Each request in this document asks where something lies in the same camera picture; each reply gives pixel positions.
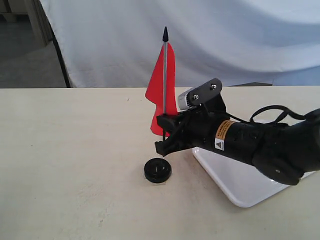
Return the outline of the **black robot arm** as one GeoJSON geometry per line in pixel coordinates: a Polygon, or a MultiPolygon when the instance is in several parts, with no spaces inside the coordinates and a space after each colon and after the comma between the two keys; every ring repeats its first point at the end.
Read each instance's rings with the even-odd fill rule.
{"type": "Polygon", "coordinates": [[[178,115],[159,115],[169,134],[155,143],[162,156],[194,147],[255,167],[266,177],[295,186],[307,172],[320,168],[320,111],[300,115],[284,106],[272,122],[234,118],[223,111],[195,108],[178,115]]]}

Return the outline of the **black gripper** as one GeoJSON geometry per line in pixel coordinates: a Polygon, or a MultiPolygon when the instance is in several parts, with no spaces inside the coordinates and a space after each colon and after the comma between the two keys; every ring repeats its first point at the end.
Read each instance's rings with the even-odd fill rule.
{"type": "Polygon", "coordinates": [[[232,121],[225,113],[192,110],[178,115],[161,114],[156,121],[160,133],[172,133],[154,143],[156,153],[163,157],[194,147],[211,152],[227,151],[225,129],[232,121]]]}

